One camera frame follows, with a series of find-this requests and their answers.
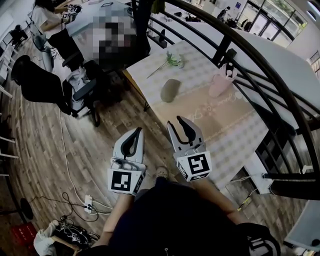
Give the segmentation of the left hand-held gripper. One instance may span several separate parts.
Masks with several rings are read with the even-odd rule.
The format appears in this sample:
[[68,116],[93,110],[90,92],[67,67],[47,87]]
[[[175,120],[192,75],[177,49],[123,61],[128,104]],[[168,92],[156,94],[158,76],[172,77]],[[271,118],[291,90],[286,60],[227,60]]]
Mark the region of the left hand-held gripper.
[[144,131],[134,128],[114,144],[111,166],[107,170],[108,190],[118,194],[136,195],[146,176]]

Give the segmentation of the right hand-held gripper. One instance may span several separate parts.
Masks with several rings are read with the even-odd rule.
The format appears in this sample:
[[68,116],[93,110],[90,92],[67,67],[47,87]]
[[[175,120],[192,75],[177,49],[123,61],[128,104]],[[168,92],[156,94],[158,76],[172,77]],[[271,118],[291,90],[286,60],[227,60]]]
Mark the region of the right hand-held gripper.
[[212,172],[212,161],[210,152],[203,143],[202,131],[191,120],[180,115],[176,118],[191,146],[186,149],[187,144],[181,141],[174,125],[168,121],[166,128],[175,151],[173,157],[176,166],[187,182],[206,178]]

